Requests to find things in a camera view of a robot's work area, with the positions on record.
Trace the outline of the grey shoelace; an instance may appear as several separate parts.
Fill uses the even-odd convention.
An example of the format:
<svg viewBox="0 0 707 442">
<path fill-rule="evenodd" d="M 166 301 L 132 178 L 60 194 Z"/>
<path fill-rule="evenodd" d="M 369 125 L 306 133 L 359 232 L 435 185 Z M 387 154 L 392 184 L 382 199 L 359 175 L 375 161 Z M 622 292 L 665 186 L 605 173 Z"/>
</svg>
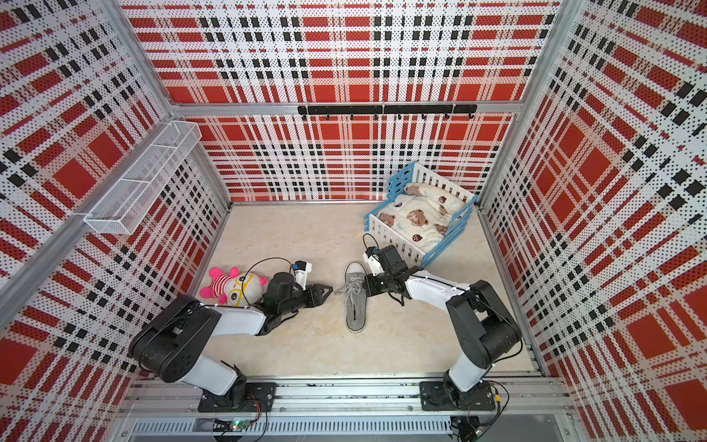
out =
<svg viewBox="0 0 707 442">
<path fill-rule="evenodd" d="M 362 277 L 346 279 L 334 294 L 342 297 L 347 307 L 361 309 L 366 305 L 365 280 Z"/>
</svg>

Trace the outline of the grey canvas sneaker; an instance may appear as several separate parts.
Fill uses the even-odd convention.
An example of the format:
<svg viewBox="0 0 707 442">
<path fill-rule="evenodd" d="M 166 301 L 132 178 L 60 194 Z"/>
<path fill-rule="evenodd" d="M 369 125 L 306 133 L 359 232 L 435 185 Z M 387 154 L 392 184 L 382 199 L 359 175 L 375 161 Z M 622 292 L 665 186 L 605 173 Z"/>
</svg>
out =
<svg viewBox="0 0 707 442">
<path fill-rule="evenodd" d="M 360 333 L 366 327 L 366 268 L 351 262 L 344 271 L 346 326 L 351 333 Z"/>
</svg>

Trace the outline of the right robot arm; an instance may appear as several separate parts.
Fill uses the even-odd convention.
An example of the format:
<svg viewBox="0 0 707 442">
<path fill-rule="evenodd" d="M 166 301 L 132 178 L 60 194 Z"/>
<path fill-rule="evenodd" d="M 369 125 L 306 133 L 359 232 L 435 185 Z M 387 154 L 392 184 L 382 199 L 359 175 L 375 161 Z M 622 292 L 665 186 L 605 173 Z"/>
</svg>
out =
<svg viewBox="0 0 707 442">
<path fill-rule="evenodd" d="M 420 266 L 410 267 L 398 250 L 369 247 L 364 259 L 370 269 L 363 283 L 366 294 L 400 295 L 445 311 L 460 344 L 461 354 L 440 382 L 421 385 L 423 409 L 489 410 L 482 394 L 490 393 L 484 378 L 492 367 L 522 343 L 517 322 L 486 281 L 462 284 L 434 276 Z"/>
</svg>

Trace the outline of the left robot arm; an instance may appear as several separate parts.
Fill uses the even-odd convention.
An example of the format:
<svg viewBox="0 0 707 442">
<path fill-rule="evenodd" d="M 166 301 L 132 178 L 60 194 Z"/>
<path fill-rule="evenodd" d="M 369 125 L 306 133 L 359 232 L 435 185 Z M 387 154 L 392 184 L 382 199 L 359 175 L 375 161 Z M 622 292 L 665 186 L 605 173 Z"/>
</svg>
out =
<svg viewBox="0 0 707 442">
<path fill-rule="evenodd" d="M 217 307 L 194 297 L 171 302 L 145 325 L 129 345 L 140 368 L 165 383 L 181 382 L 202 391 L 201 413 L 272 409 L 276 385 L 250 384 L 237 366 L 204 353 L 209 341 L 227 335 L 265 336 L 302 309 L 323 305 L 330 285 L 307 283 L 307 273 L 276 274 L 263 297 L 250 307 Z"/>
</svg>

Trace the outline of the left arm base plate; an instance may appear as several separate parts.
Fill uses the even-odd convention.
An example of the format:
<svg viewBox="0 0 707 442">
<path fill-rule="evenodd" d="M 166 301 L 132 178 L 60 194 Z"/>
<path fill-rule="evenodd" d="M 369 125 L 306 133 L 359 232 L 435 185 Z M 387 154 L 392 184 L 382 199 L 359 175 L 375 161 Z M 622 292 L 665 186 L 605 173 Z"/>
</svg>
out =
<svg viewBox="0 0 707 442">
<path fill-rule="evenodd" d="M 275 382 L 237 380 L 225 395 L 203 390 L 198 411 L 206 414 L 271 412 L 276 389 Z"/>
</svg>

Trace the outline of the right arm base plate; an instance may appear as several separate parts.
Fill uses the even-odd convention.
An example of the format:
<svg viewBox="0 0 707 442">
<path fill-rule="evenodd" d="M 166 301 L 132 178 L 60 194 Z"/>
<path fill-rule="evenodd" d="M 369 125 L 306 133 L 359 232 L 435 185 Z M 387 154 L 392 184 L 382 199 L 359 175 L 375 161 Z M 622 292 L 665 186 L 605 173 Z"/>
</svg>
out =
<svg viewBox="0 0 707 442">
<path fill-rule="evenodd" d="M 481 382 L 461 392 L 451 381 L 423 381 L 419 384 L 424 411 L 491 412 L 496 410 L 491 385 Z"/>
</svg>

